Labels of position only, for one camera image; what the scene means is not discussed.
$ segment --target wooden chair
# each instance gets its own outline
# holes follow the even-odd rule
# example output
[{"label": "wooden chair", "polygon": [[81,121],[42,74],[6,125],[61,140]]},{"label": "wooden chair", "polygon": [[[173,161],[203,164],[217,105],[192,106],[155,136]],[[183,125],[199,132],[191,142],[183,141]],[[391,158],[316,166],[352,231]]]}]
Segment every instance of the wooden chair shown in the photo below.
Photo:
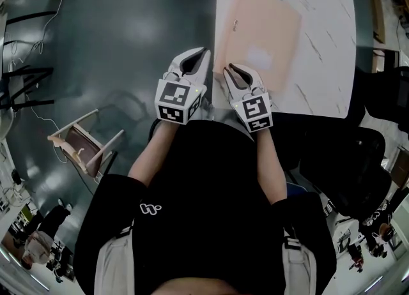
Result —
[{"label": "wooden chair", "polygon": [[[56,148],[61,148],[68,159],[77,164],[85,174],[91,177],[95,177],[98,174],[100,167],[112,156],[113,151],[110,151],[106,155],[104,155],[104,153],[125,133],[124,130],[121,130],[107,144],[103,145],[99,143],[99,141],[78,125],[80,121],[97,112],[98,109],[95,109],[47,137],[48,140],[54,143]],[[68,132],[65,139],[62,139],[60,134],[66,130],[68,130]]]}]

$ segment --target black t-shirt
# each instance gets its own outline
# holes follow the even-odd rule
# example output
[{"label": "black t-shirt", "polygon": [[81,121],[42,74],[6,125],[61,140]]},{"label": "black t-shirt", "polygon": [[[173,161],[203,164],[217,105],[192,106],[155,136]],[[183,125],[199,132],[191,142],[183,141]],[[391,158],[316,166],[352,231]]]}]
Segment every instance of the black t-shirt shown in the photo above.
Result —
[{"label": "black t-shirt", "polygon": [[132,178],[102,178],[75,247],[74,271],[93,294],[104,243],[135,219],[135,293],[151,294],[182,277],[218,278],[242,294],[282,294],[283,227],[292,225],[318,265],[317,294],[336,270],[319,197],[269,204],[257,182],[256,146],[211,121],[182,126],[149,188]]}]

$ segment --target desk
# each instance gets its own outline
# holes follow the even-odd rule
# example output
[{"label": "desk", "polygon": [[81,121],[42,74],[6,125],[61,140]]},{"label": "desk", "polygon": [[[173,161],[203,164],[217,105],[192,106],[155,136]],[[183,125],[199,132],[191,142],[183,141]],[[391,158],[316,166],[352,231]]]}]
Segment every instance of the desk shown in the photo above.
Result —
[{"label": "desk", "polygon": [[[272,94],[273,112],[345,118],[355,71],[353,0],[283,0],[302,16],[286,88]],[[215,54],[233,0],[217,0]],[[230,109],[226,83],[213,76],[212,104]]]}]

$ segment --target printed logo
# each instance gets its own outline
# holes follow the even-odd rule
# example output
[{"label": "printed logo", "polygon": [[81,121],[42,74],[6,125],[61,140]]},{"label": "printed logo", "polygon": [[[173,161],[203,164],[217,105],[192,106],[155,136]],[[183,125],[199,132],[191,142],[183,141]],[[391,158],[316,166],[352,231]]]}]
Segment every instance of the printed logo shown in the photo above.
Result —
[{"label": "printed logo", "polygon": [[189,89],[190,87],[188,86],[167,83],[160,96],[160,101],[184,106]]},{"label": "printed logo", "polygon": [[262,116],[267,113],[263,97],[251,98],[243,102],[244,112],[247,119]]},{"label": "printed logo", "polygon": [[162,119],[169,120],[169,121],[176,121],[178,123],[183,123],[183,111],[174,109],[174,108],[166,108],[159,107],[159,115]]},{"label": "printed logo", "polygon": [[162,209],[162,206],[154,206],[152,204],[140,203],[139,207],[144,215],[154,216]]}]

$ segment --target logo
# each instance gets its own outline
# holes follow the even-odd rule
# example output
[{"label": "logo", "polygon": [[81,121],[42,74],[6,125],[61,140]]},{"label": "logo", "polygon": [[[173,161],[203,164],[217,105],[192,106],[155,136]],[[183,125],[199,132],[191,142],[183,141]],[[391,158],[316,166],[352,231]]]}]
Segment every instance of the logo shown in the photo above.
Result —
[{"label": "logo", "polygon": [[249,123],[249,126],[252,132],[255,132],[256,130],[260,130],[266,127],[270,127],[270,118],[264,117],[256,121],[251,121]]},{"label": "logo", "polygon": [[166,108],[159,107],[159,115],[162,119],[169,120],[169,121],[176,121],[178,123],[183,123],[183,111],[174,109],[174,108]]},{"label": "logo", "polygon": [[139,207],[144,215],[154,216],[162,209],[162,206],[154,206],[152,204],[140,203]]},{"label": "logo", "polygon": [[184,106],[189,89],[190,87],[188,86],[167,83],[162,95],[160,96],[160,101]]},{"label": "logo", "polygon": [[262,116],[267,113],[263,97],[251,98],[243,102],[244,112],[247,119]]}]

